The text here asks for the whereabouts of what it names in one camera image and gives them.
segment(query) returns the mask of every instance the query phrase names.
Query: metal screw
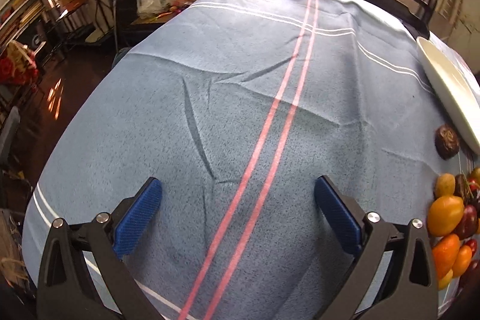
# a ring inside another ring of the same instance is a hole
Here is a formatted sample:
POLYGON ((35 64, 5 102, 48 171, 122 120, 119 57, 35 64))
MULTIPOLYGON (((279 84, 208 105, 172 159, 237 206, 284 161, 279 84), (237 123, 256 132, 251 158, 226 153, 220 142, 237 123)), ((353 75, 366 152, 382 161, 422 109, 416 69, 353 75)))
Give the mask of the metal screw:
POLYGON ((97 214, 97 222, 100 223, 100 224, 103 224, 103 223, 106 223, 110 218, 110 215, 108 213, 99 213, 97 214))
POLYGON ((61 226, 63 226, 63 219, 58 218, 58 219, 53 220, 52 226, 54 228, 60 228, 61 226))
POLYGON ((412 220, 412 225, 413 225, 415 228, 417 228, 417 229, 420 229, 420 228, 423 227, 423 223, 422 223, 422 221, 419 220, 419 219, 413 219, 413 220, 412 220))
POLYGON ((380 214, 375 213, 374 211, 371 211, 369 214, 367 214, 367 218, 372 222, 372 223, 377 223, 380 221, 380 214))

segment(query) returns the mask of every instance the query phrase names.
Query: red stripe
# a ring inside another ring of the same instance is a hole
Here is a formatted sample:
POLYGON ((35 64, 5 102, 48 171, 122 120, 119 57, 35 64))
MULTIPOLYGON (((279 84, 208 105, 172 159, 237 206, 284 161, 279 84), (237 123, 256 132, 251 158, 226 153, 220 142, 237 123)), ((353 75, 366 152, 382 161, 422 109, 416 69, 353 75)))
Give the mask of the red stripe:
POLYGON ((297 91, 295 92, 295 97, 293 99, 292 105, 290 106, 289 113, 287 114, 285 125, 283 127, 282 133, 280 134, 280 140, 278 142, 277 150, 275 151, 275 155, 273 158, 272 165, 270 166, 270 171, 268 172, 267 178, 265 183, 263 184, 263 188, 260 192, 258 197, 257 203, 255 204, 255 208, 250 216, 250 219, 243 231, 243 234, 235 248, 235 252, 230 260, 230 264, 228 265, 225 274, 223 274, 222 280, 215 290, 215 294, 213 296, 212 302, 208 306, 207 312, 203 320, 210 320, 217 308, 220 299, 222 298, 223 293, 227 285, 230 282, 230 279, 233 275, 233 272, 237 269, 237 265, 240 262, 240 258, 242 257, 242 253, 250 239, 250 235, 255 228, 255 224, 260 216, 260 212, 262 211, 263 204, 265 203, 266 197, 268 195, 268 191, 270 190, 270 186, 272 186, 272 182, 275 178, 275 174, 277 173, 278 165, 280 164, 280 159, 282 158, 282 153, 285 148, 285 144, 287 143, 287 138, 289 136, 290 127, 292 125, 293 119, 295 117, 295 112, 297 110, 297 106, 300 100, 300 95, 302 94, 303 85, 305 84, 305 78, 307 75, 308 66, 310 63, 311 52, 314 46, 315 41, 315 27, 317 26, 317 18, 318 18, 318 0, 315 0, 315 16, 313 19, 313 31, 310 36, 310 42, 308 45, 307 55, 305 57, 305 63, 303 64, 302 72, 300 75, 300 80, 298 82, 297 91))
POLYGON ((220 226, 217 229, 217 232, 215 233, 215 236, 212 240, 212 243, 210 244, 210 247, 208 247, 207 256, 203 261, 202 268, 200 269, 200 272, 198 273, 197 278, 195 279, 195 282, 193 283, 193 287, 188 296, 187 302, 185 303, 185 306, 182 308, 180 315, 178 316, 178 320, 185 320, 186 317, 188 316, 190 312, 190 308, 194 303, 198 290, 200 289, 200 285, 202 284, 202 281, 205 278, 205 275, 207 274, 208 269, 210 268, 210 265, 212 264, 212 261, 215 256, 215 253, 217 252, 218 246, 220 245, 220 242, 222 241, 223 236, 225 235, 225 232, 227 231, 227 228, 230 225, 230 221, 233 218, 233 214, 237 209, 238 203, 240 202, 243 192, 245 191, 248 185, 248 181, 250 180, 251 174, 255 169, 258 158, 260 157, 260 153, 262 152, 262 148, 267 138, 268 131, 270 130, 270 126, 275 116, 275 112, 277 111, 278 104, 280 103, 283 97, 283 93, 285 92, 285 88, 287 87, 287 83, 289 82, 289 79, 290 79, 290 74, 292 73, 293 66, 298 57, 300 44, 302 43, 303 34, 305 33, 305 26, 308 22, 310 3, 311 3, 311 0, 308 0, 307 9, 305 10, 305 17, 303 19, 303 25, 301 27, 300 34, 298 35, 297 43, 295 44, 295 48, 292 53, 292 58, 289 62, 289 65, 286 68, 285 75, 282 80, 282 84, 280 84, 280 88, 278 89, 277 95, 275 96, 272 102, 270 111, 267 114, 267 118, 265 119, 265 123, 263 124, 263 128, 260 133, 260 136, 258 137, 258 141, 257 141, 257 144, 255 145, 253 154, 251 155, 250 161, 248 162, 245 172, 243 173, 237 192, 233 197, 233 200, 230 203, 230 206, 226 211, 225 216, 223 217, 220 223, 220 226))

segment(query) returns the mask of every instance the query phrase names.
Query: chair backrest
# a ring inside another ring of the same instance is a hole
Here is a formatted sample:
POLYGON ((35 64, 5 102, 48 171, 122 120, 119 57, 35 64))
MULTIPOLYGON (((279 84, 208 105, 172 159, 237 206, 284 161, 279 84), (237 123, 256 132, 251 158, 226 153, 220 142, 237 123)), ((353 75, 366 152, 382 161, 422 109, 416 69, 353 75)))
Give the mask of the chair backrest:
POLYGON ((14 106, 3 124, 0 133, 0 166, 8 165, 8 155, 10 153, 11 143, 17 133, 20 124, 20 113, 18 107, 14 106))

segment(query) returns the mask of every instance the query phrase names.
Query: blue gripper pad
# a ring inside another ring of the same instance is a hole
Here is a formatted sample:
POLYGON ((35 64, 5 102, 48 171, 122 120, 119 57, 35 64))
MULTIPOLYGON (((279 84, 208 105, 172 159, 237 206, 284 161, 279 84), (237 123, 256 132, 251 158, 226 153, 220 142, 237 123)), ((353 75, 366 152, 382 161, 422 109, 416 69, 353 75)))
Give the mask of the blue gripper pad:
POLYGON ((153 178, 145 189, 135 197, 114 232, 113 250, 119 258, 129 255, 137 247, 148 222, 160 207, 162 184, 153 178))
POLYGON ((362 248, 362 231, 332 186, 320 177, 315 183, 315 203, 337 236, 343 250, 357 256, 362 248))

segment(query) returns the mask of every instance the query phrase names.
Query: orange tomato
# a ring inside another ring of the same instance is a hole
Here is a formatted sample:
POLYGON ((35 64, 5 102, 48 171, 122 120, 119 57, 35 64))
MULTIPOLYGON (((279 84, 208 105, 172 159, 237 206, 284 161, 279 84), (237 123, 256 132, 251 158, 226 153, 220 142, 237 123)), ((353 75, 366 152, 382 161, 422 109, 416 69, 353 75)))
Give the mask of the orange tomato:
POLYGON ((470 246, 462 246, 458 251, 457 259, 452 266, 453 278, 457 278, 462 275, 472 260, 472 249, 470 246))
POLYGON ((434 248, 432 248, 431 252, 433 253, 433 260, 435 261, 438 280, 445 277, 448 271, 453 267, 459 250, 460 239, 456 234, 445 236, 434 248))
POLYGON ((430 234, 440 238, 451 233, 462 219, 463 209, 461 197, 438 197, 427 215, 427 228, 430 234))
POLYGON ((443 277, 440 281, 438 281, 438 290, 444 290, 448 286, 450 281, 452 281, 452 278, 453 278, 453 271, 452 269, 450 269, 447 272, 447 275, 443 277))

